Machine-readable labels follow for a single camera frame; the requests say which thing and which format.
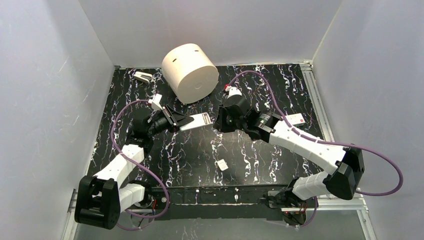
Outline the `white remote battery cover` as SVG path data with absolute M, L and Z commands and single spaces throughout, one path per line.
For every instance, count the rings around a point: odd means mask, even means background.
M 220 159 L 218 161 L 215 162 L 215 164 L 217 165 L 217 167 L 221 170 L 221 171 L 225 171 L 227 170 L 228 164 L 226 163 L 226 161 L 224 159 Z

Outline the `white battery box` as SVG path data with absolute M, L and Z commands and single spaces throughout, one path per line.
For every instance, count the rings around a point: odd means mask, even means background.
M 306 121 L 301 113 L 290 114 L 285 116 L 288 122 L 294 127 L 303 126 Z

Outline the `white stapler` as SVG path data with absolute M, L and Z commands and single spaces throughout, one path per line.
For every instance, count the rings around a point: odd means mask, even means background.
M 149 84 L 151 82 L 151 80 L 153 79 L 153 75 L 150 74 L 150 73 L 146 73 L 146 72 L 136 71 L 133 74 L 133 78 L 140 81 L 140 82 Z

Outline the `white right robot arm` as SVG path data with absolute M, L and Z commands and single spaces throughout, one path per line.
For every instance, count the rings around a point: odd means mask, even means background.
M 277 204 L 301 203 L 327 194 L 351 200 L 365 171 L 360 149 L 320 143 L 312 135 L 289 127 L 282 116 L 255 110 L 241 95 L 233 95 L 219 106 L 213 126 L 222 133 L 243 131 L 253 141 L 286 148 L 322 168 L 322 172 L 296 178 L 285 190 L 268 196 Z

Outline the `white remote control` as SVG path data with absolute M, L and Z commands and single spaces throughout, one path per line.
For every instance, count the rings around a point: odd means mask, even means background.
M 190 115 L 190 117 L 193 118 L 193 121 L 181 126 L 179 128 L 180 131 L 188 131 L 188 130 L 208 126 L 213 123 L 210 115 L 207 112 Z

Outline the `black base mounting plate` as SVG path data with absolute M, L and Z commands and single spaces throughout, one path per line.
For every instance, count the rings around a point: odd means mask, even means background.
M 313 199 L 284 196 L 279 184 L 168 187 L 170 204 L 159 221 L 179 219 L 287 220 L 290 225 L 306 222 Z

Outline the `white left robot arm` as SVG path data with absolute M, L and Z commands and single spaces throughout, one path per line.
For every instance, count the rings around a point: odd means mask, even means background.
M 129 207 L 154 202 L 148 183 L 133 180 L 123 186 L 126 177 L 152 149 L 155 135 L 163 131 L 175 133 L 197 128 L 203 124 L 201 117 L 198 114 L 184 115 L 164 106 L 152 116 L 134 119 L 122 152 L 105 168 L 80 180 L 74 220 L 110 230 Z

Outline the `aluminium frame rail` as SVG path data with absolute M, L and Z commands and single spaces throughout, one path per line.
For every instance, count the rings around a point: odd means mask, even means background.
M 319 94 L 317 82 L 313 73 L 313 65 L 309 61 L 302 62 L 299 65 L 323 135 L 323 139 L 333 142 L 335 139 L 321 100 L 321 96 Z M 377 238 L 369 217 L 369 209 L 363 195 L 356 194 L 350 201 L 336 198 L 333 195 L 322 195 L 318 197 L 318 204 L 319 211 L 355 211 L 359 219 L 361 232 L 364 235 L 364 238 L 366 240 L 375 240 Z

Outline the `white cylindrical container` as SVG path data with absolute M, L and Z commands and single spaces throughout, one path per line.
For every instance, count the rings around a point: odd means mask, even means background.
M 162 60 L 162 75 L 182 104 L 192 104 L 213 92 L 219 71 L 194 43 L 172 49 Z

